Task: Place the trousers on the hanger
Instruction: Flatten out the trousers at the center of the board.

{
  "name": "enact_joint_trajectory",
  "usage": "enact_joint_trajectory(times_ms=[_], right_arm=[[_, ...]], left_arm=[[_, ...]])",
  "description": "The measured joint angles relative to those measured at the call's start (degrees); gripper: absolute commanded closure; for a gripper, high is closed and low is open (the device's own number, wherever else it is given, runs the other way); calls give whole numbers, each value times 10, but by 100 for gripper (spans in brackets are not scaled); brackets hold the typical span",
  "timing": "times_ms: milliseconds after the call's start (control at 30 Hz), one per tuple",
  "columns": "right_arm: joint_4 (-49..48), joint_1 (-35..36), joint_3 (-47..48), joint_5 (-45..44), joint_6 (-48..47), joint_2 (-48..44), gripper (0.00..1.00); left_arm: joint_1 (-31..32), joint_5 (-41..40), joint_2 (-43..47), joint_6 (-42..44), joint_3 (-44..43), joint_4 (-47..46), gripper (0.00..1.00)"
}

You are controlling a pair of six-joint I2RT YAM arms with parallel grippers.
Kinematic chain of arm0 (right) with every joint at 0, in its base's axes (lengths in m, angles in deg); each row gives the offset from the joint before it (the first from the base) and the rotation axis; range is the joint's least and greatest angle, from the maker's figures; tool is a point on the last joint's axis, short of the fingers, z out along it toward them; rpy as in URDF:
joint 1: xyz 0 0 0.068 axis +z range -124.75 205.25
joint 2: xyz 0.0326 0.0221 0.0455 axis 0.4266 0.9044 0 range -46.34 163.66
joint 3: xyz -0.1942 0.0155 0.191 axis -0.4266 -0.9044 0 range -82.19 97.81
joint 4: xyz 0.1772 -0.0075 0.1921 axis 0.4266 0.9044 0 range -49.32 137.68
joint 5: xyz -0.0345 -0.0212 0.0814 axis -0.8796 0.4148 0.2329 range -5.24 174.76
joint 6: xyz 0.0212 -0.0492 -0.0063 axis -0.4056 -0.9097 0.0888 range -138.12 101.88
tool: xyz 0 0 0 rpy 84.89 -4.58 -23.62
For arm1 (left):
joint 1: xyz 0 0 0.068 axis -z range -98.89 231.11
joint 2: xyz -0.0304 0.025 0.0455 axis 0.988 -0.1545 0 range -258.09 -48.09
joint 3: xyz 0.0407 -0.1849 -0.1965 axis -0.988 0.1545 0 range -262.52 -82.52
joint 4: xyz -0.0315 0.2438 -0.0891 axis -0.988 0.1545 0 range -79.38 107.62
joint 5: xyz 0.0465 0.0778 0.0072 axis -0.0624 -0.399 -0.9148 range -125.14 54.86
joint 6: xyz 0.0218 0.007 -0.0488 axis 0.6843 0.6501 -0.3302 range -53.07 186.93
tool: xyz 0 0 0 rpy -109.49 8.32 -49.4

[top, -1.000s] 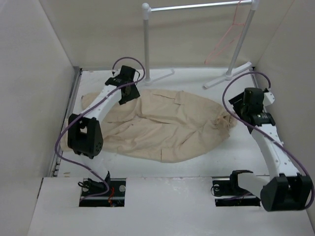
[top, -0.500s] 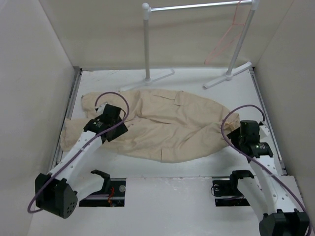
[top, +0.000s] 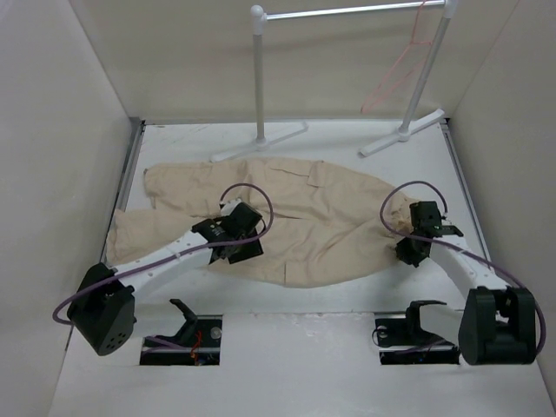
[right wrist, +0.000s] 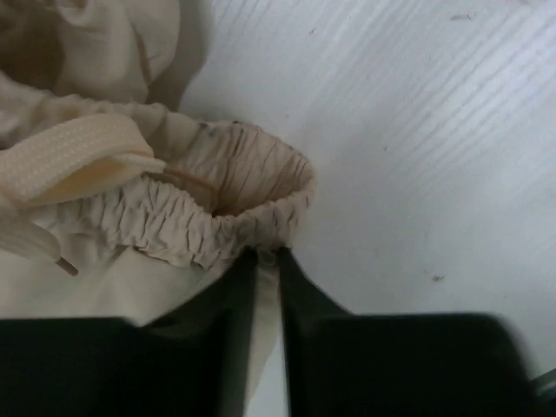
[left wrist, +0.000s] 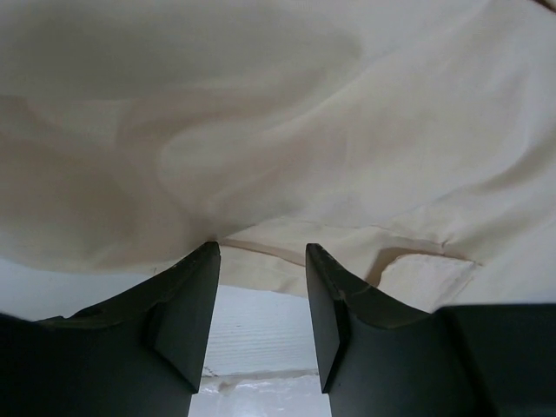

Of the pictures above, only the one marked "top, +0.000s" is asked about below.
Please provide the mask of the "beige cargo trousers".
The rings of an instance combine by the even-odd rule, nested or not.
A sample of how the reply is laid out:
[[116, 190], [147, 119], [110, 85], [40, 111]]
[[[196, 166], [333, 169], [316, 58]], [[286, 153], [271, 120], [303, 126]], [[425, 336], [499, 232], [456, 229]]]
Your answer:
[[411, 199], [381, 179], [324, 161], [286, 157], [157, 164], [145, 170], [148, 209], [117, 211], [112, 264], [136, 260], [239, 198], [272, 220], [263, 253], [211, 270], [289, 288], [318, 288], [394, 265], [396, 232], [409, 232]]

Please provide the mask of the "pink wire hanger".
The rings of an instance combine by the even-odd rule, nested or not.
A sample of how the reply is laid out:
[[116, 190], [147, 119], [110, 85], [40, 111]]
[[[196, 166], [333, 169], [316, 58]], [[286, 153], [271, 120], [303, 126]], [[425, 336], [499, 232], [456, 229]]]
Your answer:
[[421, 2], [415, 14], [407, 46], [361, 105], [360, 112], [362, 114], [370, 113], [385, 102], [425, 62], [426, 55], [432, 46], [432, 40], [421, 36], [420, 16], [428, 4], [429, 1]]

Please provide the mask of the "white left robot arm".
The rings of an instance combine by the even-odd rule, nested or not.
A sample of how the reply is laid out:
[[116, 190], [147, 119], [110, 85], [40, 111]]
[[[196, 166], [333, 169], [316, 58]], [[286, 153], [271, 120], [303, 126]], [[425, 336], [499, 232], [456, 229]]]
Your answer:
[[257, 227], [262, 216], [239, 200], [135, 261], [91, 267], [71, 299], [67, 316], [99, 356], [119, 349], [133, 334], [136, 304], [179, 275], [216, 261], [230, 264], [263, 254]]

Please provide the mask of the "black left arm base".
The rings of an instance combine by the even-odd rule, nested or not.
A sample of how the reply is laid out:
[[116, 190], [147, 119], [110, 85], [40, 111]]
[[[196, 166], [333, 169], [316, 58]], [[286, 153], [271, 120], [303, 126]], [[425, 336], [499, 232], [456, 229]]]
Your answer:
[[170, 335], [143, 339], [141, 366], [219, 366], [222, 344], [222, 315], [197, 315], [179, 299], [169, 302], [182, 314], [183, 323]]

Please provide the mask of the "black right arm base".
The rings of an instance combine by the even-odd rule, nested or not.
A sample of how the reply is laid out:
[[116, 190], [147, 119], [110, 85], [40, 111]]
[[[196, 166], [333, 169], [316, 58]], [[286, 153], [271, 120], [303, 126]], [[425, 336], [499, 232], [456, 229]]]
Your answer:
[[420, 325], [422, 308], [446, 305], [442, 301], [412, 301], [404, 312], [377, 314], [371, 339], [379, 349], [380, 364], [459, 365], [459, 348]]

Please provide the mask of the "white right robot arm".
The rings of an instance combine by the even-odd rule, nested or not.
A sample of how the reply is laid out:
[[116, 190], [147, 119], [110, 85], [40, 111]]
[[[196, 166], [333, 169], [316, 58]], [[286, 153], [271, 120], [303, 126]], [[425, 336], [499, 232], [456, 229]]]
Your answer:
[[461, 311], [444, 301], [413, 301], [403, 334], [412, 343], [432, 335], [456, 345], [469, 365], [517, 365], [537, 355], [535, 300], [524, 288], [511, 287], [472, 253], [462, 232], [442, 222], [435, 202], [410, 206], [413, 231], [396, 246], [396, 255], [418, 267], [431, 260], [465, 298]]

